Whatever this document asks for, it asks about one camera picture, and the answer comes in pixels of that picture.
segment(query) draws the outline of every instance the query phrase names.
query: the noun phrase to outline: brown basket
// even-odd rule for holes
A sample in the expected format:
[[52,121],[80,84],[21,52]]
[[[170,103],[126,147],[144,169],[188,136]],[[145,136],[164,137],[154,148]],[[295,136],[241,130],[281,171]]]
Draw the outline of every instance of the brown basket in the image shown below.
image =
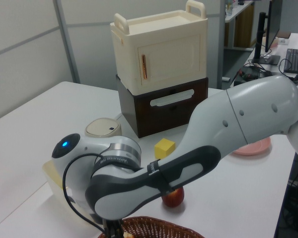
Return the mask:
[[152,217],[124,219],[123,229],[135,238],[204,238],[194,230]]

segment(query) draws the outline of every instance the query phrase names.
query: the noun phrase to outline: brown drawer box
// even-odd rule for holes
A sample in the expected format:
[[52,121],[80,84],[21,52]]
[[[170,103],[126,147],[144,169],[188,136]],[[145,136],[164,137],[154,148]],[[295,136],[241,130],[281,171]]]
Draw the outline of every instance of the brown drawer box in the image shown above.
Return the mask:
[[[187,124],[195,107],[208,97],[208,78],[134,96],[117,78],[121,111],[136,135],[141,138]],[[172,94],[193,89],[191,98],[165,106],[150,102]]]

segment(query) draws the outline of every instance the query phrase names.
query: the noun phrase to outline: yellow block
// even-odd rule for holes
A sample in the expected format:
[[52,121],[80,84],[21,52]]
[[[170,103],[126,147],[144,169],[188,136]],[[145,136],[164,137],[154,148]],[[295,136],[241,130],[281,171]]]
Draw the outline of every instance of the yellow block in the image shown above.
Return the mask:
[[154,146],[154,156],[156,159],[163,159],[175,150],[175,142],[163,138]]

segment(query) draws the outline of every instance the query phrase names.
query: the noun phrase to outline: black keyboard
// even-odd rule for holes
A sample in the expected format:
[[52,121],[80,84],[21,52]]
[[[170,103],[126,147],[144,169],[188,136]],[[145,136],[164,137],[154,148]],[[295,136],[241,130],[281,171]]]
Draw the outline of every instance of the black keyboard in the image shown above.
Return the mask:
[[298,49],[287,49],[284,72],[298,73]]

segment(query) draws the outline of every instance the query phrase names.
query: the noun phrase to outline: red apple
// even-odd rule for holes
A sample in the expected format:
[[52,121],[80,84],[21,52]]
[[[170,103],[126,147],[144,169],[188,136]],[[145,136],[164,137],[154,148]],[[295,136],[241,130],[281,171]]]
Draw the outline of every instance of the red apple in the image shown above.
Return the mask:
[[162,196],[162,201],[168,207],[176,207],[181,204],[184,199],[184,189],[180,187],[166,196]]

